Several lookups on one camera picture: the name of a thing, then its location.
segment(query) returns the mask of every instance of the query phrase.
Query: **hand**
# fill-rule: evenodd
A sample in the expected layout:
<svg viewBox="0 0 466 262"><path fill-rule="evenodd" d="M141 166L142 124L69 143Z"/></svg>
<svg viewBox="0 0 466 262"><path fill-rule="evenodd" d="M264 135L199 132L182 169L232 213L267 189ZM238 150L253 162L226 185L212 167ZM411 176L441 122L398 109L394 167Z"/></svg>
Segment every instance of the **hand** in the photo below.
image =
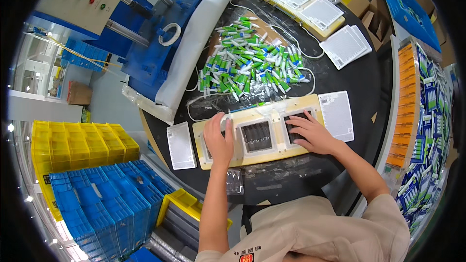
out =
<svg viewBox="0 0 466 262"><path fill-rule="evenodd" d="M220 120L225 113L217 113L204 126L204 140L213 159L213 167L228 169L233 158L233 129L231 119L226 120L225 137L220 131Z"/></svg>
<svg viewBox="0 0 466 262"><path fill-rule="evenodd" d="M322 155L335 154L341 141L332 137L330 132L306 110L304 110L304 114L308 119L290 115L290 119L286 121L289 125L297 126L289 132L298 133L307 140L296 139L294 143L306 148L309 152Z"/></svg>

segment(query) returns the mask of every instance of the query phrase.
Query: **pile of glue tubes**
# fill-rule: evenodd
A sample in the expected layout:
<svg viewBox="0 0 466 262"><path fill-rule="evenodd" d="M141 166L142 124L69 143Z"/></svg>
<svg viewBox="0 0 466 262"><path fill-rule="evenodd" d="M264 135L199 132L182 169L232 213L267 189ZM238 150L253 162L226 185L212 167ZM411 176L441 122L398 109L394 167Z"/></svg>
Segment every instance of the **pile of glue tubes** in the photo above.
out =
<svg viewBox="0 0 466 262"><path fill-rule="evenodd" d="M257 18L242 16L229 26L215 29L222 40L199 71L197 83L204 97L231 93L240 101L241 96L249 94L251 81L262 83L268 96L271 89L286 94L291 89L288 84L310 82L300 72L311 72L302 65L301 50L292 44L282 46L278 38L265 44L267 33L257 35L254 28L259 26L251 22L254 20Z"/></svg>

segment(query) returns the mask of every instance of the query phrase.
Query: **blue plastic crate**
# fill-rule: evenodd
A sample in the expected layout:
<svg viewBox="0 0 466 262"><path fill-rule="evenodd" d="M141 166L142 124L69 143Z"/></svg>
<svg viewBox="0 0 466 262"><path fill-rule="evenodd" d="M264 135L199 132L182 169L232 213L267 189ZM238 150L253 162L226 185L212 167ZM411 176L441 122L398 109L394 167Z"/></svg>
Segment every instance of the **blue plastic crate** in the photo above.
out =
<svg viewBox="0 0 466 262"><path fill-rule="evenodd" d="M139 169L139 171L141 171L162 194L169 195L170 193L175 192L175 189L158 176L157 173L155 173L154 170L152 170L152 168L143 160L131 161L130 163L136 166L137 169Z"/></svg>
<svg viewBox="0 0 466 262"><path fill-rule="evenodd" d="M393 19L396 20L400 26L404 27L411 35L417 37L424 43L436 49L438 52L442 52L431 20L425 13L424 9L416 2L416 0L401 1L405 7L411 7L417 16L419 16L420 20L422 21L422 26L407 10L401 6L400 0L386 1L391 14L393 15Z"/></svg>
<svg viewBox="0 0 466 262"><path fill-rule="evenodd" d="M67 173L50 173L50 184L61 216L75 242L91 261L107 261L96 234L79 205Z"/></svg>
<svg viewBox="0 0 466 262"><path fill-rule="evenodd" d="M101 60L105 61L108 56L108 52L96 48L92 45L86 44L85 42L82 41L76 41L71 38L68 39L65 45L67 48L70 48L79 54L88 57L89 59L95 59L95 60ZM72 53L68 52L67 50L63 51L63 54L61 56L61 62L60 65L64 66L70 62L71 64L74 64L76 66L80 66L86 69L94 70L97 72L101 72L102 68L96 66L95 64L91 63L90 61L81 58L79 56L73 55Z"/></svg>
<svg viewBox="0 0 466 262"><path fill-rule="evenodd" d="M139 169L131 162L116 164L133 185L139 190L144 198L150 203L149 222L146 232L146 237L150 236L155 227L158 218L158 212L164 199L164 195L145 177Z"/></svg>
<svg viewBox="0 0 466 262"><path fill-rule="evenodd" d="M115 222L120 256L123 256L133 249L134 214L101 168L89 168L84 169L84 171L89 181L96 185L97 190L102 195L103 206Z"/></svg>
<svg viewBox="0 0 466 262"><path fill-rule="evenodd" d="M84 170L67 171L68 178L81 204L103 253L109 261L120 257L115 222L92 187Z"/></svg>
<svg viewBox="0 0 466 262"><path fill-rule="evenodd" d="M128 262L162 262L157 256L152 254L148 249L142 247L130 255Z"/></svg>
<svg viewBox="0 0 466 262"><path fill-rule="evenodd" d="M134 213L133 249L135 249L146 240L150 204L117 165L102 166L100 168Z"/></svg>

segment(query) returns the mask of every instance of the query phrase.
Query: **white wall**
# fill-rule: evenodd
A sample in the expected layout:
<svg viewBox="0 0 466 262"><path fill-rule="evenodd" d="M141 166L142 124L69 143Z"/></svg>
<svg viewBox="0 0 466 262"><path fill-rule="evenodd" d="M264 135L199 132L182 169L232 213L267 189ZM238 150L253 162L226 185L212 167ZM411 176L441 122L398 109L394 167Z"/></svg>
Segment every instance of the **white wall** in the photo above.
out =
<svg viewBox="0 0 466 262"><path fill-rule="evenodd" d="M8 119L34 121L79 122L82 106L69 105L66 100L8 90Z"/></svg>

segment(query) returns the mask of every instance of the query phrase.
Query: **stack of packaged products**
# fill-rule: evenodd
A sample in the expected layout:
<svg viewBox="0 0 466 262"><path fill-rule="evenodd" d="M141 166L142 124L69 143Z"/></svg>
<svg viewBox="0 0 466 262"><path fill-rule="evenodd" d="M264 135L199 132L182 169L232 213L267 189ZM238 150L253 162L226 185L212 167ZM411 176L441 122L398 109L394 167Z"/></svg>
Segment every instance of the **stack of packaged products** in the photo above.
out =
<svg viewBox="0 0 466 262"><path fill-rule="evenodd" d="M416 44L421 79L421 105L411 164L395 200L411 236L439 198L439 180L450 148L452 90L446 75Z"/></svg>

